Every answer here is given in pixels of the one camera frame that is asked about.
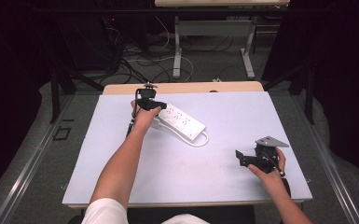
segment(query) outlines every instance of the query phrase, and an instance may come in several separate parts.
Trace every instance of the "power strip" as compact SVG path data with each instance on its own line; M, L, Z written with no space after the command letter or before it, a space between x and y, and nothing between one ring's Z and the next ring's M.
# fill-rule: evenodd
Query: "power strip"
M191 143L205 130L205 125L171 104L159 112L159 119Z

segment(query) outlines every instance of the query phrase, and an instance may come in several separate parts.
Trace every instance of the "table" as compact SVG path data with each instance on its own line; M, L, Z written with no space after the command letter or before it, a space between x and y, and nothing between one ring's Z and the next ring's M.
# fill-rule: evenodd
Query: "table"
M290 0L156 0L156 7L259 7L285 6ZM235 35L247 36L245 48L241 49L242 60L248 78L254 79L249 51L255 35L257 17L251 21L180 21L175 17L175 57L173 62L173 77L180 77L182 49L181 35Z
M290 144L261 84L252 81L158 86L156 100L176 105L204 123L210 141L205 147L191 147L166 130L151 128L145 136L129 207L270 203L258 178L241 167L235 157L236 149L254 156L255 140L267 135ZM88 206L99 173L125 138L131 119L130 100L142 87L127 84L105 88L63 204L73 208ZM293 199L311 199L293 149L283 148L283 152Z

